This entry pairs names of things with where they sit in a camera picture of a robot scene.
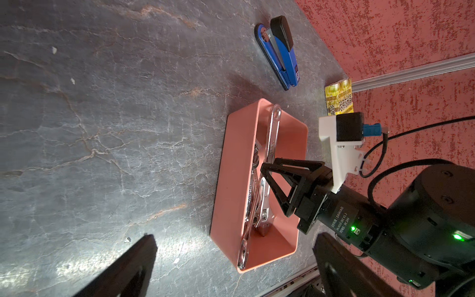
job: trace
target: table surface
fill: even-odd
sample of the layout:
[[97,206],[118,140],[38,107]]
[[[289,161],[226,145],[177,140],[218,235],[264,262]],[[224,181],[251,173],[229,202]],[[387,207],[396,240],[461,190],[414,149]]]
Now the table surface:
[[[70,296],[153,234],[155,296],[253,296],[315,263],[240,275],[209,237],[227,116],[260,98],[318,140],[325,84],[345,78],[298,6],[273,1],[13,1],[0,27],[0,286]],[[284,91],[254,26],[286,15],[299,62]]]

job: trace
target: yellow package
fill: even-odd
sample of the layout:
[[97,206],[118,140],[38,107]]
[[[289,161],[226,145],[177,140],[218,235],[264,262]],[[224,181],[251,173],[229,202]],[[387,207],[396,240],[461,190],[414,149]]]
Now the yellow package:
[[339,82],[326,86],[325,98],[328,115],[339,115],[354,112],[351,78],[340,80]]

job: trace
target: black cable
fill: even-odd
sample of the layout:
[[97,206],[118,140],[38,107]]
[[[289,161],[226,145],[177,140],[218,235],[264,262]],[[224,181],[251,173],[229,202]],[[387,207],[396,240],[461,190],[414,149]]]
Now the black cable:
[[[342,246],[344,246],[343,243],[340,241],[340,236],[338,236],[338,235],[335,234],[335,238],[336,238],[336,241],[337,241],[339,244],[341,244]],[[358,255],[355,255],[355,254],[353,254],[353,253],[351,253],[351,254],[352,254],[353,256],[355,256],[356,258],[358,258],[358,259],[363,259],[363,258],[366,258],[366,257],[368,256],[368,255],[366,255],[364,252],[361,253],[361,255],[359,255],[359,256],[358,256]]]
[[405,162],[402,164],[399,164],[397,166],[394,166],[392,168],[389,168],[388,170],[383,171],[382,173],[378,174],[369,184],[368,186],[368,199],[370,200],[370,204],[376,209],[376,211],[380,211],[379,206],[376,204],[374,201],[373,197],[373,190],[374,187],[376,186],[377,183],[379,183],[383,178],[386,176],[390,175],[391,173],[394,173],[396,171],[399,171],[401,169],[409,168],[409,167],[414,167],[414,166],[423,166],[423,165],[435,165],[435,164],[453,164],[450,161],[444,160],[444,159],[422,159],[422,160],[415,160],[415,161],[410,161],[410,162]]
[[448,292],[445,292],[444,296],[452,297],[455,293],[458,293],[457,295],[461,296],[461,294],[459,294],[460,292],[457,292],[457,291],[460,290],[463,286],[465,286],[466,284],[468,284],[471,281],[475,281],[475,273],[473,273],[473,272],[472,272],[472,274],[469,274],[468,276],[465,276],[465,278],[462,279],[462,281],[457,282],[456,284],[453,284],[452,287],[450,288],[450,290]]
[[361,167],[360,167],[360,176],[362,178],[367,178],[367,177],[370,177],[372,176],[376,170],[378,170],[378,168],[380,167],[381,163],[383,163],[383,159],[384,159],[384,156],[386,156],[386,151],[388,150],[388,134],[387,133],[383,133],[383,150],[381,151],[381,157],[380,157],[380,160],[378,161],[378,163],[376,164],[376,166],[373,168],[373,170],[371,170],[370,173],[368,174],[363,174],[363,165],[364,165],[364,160],[361,162]]
[[366,174],[364,175],[363,172],[362,172],[362,169],[363,169],[363,165],[364,165],[364,159],[363,161],[361,162],[361,167],[360,167],[360,176],[361,177],[364,177],[364,178],[367,178],[367,177],[370,177],[372,176],[376,170],[379,168],[379,166],[381,165],[382,163],[382,159],[384,158],[385,154],[386,154],[386,150],[384,149],[384,147],[388,146],[388,141],[391,140],[391,139],[395,139],[395,138],[398,138],[398,137],[401,137],[401,136],[404,136],[404,135],[408,135],[408,134],[411,134],[411,133],[415,133],[415,132],[419,132],[419,131],[422,131],[422,130],[426,130],[426,129],[430,129],[430,128],[434,128],[434,127],[438,127],[438,126],[442,126],[442,125],[447,125],[447,124],[453,124],[453,123],[457,123],[457,122],[462,122],[462,121],[468,121],[468,120],[475,120],[475,115],[471,115],[471,116],[466,116],[466,117],[461,117],[461,118],[458,118],[458,119],[453,119],[453,120],[449,120],[449,121],[444,121],[444,122],[439,122],[439,123],[435,123],[435,124],[430,124],[430,125],[427,125],[427,126],[422,126],[422,127],[419,127],[419,128],[416,128],[416,129],[412,129],[412,130],[409,130],[409,131],[406,131],[406,132],[402,132],[402,133],[399,133],[399,134],[396,134],[394,136],[391,136],[389,137],[387,140],[384,139],[384,134],[383,134],[383,141],[379,142],[378,144],[376,144],[374,147],[372,147],[365,155],[364,155],[364,159],[368,158],[368,156],[375,150],[377,149],[380,145],[383,145],[383,152],[381,153],[381,157],[380,157],[380,160],[378,161],[378,164],[376,165],[376,167],[371,170],[371,172],[369,174]]

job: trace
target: blue stapler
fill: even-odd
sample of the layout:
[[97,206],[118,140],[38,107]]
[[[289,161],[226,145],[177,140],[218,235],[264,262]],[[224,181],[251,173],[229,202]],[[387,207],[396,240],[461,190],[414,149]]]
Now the blue stapler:
[[287,19],[284,16],[273,18],[269,28],[257,24],[254,34],[284,90],[297,86],[300,76]]

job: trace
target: blue connector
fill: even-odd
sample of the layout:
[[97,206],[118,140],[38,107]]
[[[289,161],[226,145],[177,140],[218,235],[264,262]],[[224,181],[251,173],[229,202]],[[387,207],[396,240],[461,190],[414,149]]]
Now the blue connector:
[[363,136],[381,136],[383,130],[381,128],[381,124],[377,123],[374,125],[363,124]]

